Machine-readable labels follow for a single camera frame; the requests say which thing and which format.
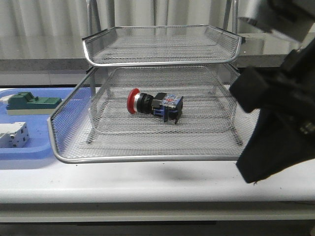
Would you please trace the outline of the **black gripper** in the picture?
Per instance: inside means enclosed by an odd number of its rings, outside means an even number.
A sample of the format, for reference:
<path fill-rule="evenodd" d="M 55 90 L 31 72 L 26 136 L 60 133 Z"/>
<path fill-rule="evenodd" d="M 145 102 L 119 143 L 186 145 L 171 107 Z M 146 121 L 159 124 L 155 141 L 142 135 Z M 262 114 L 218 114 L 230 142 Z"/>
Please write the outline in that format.
<path fill-rule="evenodd" d="M 314 159 L 314 42 L 292 50 L 275 70 L 247 67 L 229 90 L 246 113 L 260 111 L 236 163 L 245 182 Z"/>

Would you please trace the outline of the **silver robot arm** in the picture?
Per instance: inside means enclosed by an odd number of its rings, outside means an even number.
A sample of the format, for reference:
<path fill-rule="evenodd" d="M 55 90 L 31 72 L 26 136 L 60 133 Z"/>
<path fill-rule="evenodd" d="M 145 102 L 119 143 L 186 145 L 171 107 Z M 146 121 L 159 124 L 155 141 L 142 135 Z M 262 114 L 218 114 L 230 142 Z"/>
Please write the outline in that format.
<path fill-rule="evenodd" d="M 315 22 L 312 0 L 252 0 L 239 17 L 274 36 L 302 42 Z M 292 50 L 277 70 L 247 67 L 230 86 L 241 108 L 259 109 L 236 166 L 247 183 L 315 156 L 315 44 Z"/>

